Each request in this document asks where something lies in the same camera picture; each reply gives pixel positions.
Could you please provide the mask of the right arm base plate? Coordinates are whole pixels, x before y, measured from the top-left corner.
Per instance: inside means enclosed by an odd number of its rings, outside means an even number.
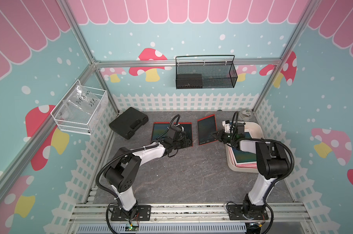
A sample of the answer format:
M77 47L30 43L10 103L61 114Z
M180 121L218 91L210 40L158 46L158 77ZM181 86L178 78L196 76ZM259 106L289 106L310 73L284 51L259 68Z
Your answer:
M230 220L268 220L269 216L266 207L263 206L243 206L242 204L227 203L226 210Z

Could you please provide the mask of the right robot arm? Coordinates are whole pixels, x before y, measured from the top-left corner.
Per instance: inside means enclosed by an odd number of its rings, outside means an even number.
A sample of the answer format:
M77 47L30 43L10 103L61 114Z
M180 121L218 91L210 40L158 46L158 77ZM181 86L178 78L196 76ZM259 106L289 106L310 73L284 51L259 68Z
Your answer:
M245 132L255 125L251 122L238 120L236 111L231 121L223 123L224 129L212 133L218 141L232 149L256 155L258 177L241 205L228 205L231 220L268 219L267 199L275 185L288 177L294 169L294 157L291 150L282 142L265 139L262 133L258 137L246 137Z

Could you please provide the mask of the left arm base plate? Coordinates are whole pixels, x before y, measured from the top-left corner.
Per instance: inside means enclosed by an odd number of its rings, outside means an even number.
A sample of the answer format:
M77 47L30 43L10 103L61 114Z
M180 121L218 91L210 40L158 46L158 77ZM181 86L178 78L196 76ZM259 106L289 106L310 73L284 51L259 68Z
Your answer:
M126 211L117 205L110 208L110 221L149 221L151 205L135 205L130 211Z

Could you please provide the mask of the red frame writing tablet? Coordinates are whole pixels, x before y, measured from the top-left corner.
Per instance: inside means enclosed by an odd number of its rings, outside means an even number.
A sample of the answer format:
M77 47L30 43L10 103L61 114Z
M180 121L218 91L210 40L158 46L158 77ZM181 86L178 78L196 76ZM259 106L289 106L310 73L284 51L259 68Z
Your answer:
M169 122L155 122L152 129L151 142L162 141L167 136Z

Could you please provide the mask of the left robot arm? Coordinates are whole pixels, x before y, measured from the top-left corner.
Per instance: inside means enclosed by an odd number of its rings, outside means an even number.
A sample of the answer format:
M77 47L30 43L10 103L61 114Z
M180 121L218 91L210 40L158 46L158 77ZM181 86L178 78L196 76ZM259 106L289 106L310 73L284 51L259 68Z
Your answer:
M150 145L131 150L120 148L113 159L97 173L96 186L115 197L117 205L114 207L118 208L126 219L133 220L139 213L132 185L140 166L154 159L172 158L183 147L191 146L191 140L179 120L180 115L175 115L167 130Z

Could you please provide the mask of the white plastic storage box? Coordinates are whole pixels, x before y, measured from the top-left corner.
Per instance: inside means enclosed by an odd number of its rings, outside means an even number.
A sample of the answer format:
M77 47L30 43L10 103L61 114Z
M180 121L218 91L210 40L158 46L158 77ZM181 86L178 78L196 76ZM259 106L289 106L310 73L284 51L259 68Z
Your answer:
M244 135L249 138L263 138L264 134L260 125L255 122L242 122L244 126ZM225 146L227 165L235 172L257 173L255 143L250 142L250 151L235 150L230 146Z

